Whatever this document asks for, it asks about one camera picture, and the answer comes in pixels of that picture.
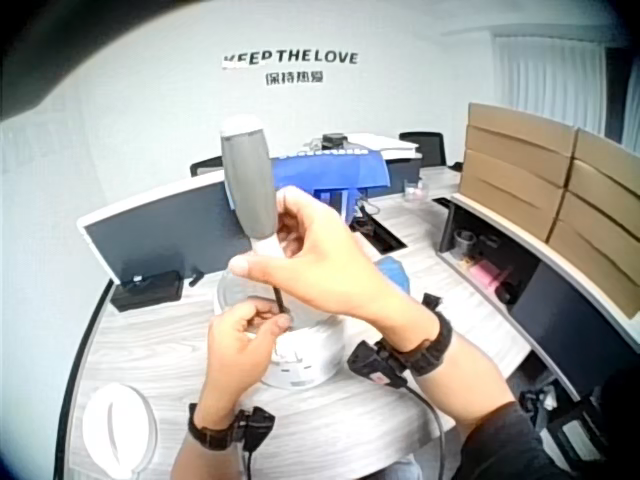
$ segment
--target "gray handle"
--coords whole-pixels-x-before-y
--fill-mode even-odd
[[[262,130],[222,136],[222,164],[242,229],[263,240],[276,233],[278,214],[271,158]]]

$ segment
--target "hand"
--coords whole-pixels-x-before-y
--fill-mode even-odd
[[[338,213],[295,187],[278,191],[278,237],[287,258],[236,256],[229,269],[281,288],[319,310],[370,319],[391,283],[356,243]]]
[[[226,428],[242,394],[264,376],[276,339],[291,319],[275,303],[252,298],[209,324],[207,375],[194,415],[197,427]],[[246,332],[257,330],[251,339]]]

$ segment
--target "right hand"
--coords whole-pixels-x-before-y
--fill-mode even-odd
[[[238,255],[229,262],[231,272],[278,287],[318,310],[373,318],[377,305],[396,289],[338,213],[295,187],[279,190],[276,199],[286,258]]]

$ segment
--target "wooden desk surface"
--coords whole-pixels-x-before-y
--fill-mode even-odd
[[[429,168],[423,179],[430,197],[451,194],[458,174]],[[446,210],[409,204],[393,195],[372,201],[377,219],[408,247],[393,254],[403,262],[411,294],[442,296],[453,327],[511,374],[529,353],[525,340],[455,272],[436,257]],[[196,288],[185,286],[180,302],[118,313],[108,306],[85,353],[72,407],[65,478],[108,478],[82,441],[82,414],[91,395],[111,382],[130,385],[149,400],[158,422],[158,445],[141,478],[166,479],[186,432],[187,404],[197,401],[204,378],[206,333],[214,315],[220,274]],[[369,325],[345,318],[347,355],[361,339],[376,340]],[[415,452],[437,435],[435,422],[414,398],[351,374],[346,367],[324,384],[291,392],[256,386],[244,399],[273,413],[272,434],[254,455],[257,479],[357,478]],[[446,428],[453,426],[443,418]]]

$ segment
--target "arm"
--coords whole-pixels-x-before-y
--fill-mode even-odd
[[[251,299],[209,324],[207,373],[193,420],[198,428],[224,430],[234,419],[242,394],[259,382],[269,366],[279,335],[290,325],[272,302]],[[257,330],[251,340],[247,330]],[[238,446],[224,451],[202,447],[189,433],[171,471],[173,480],[239,480]]]
[[[399,351],[436,337],[435,316],[376,269],[335,211],[292,187],[278,192],[277,205],[288,258],[234,257],[234,274],[280,287],[320,310],[361,318]],[[443,365],[418,383],[466,431],[514,400],[493,362],[460,335]]]

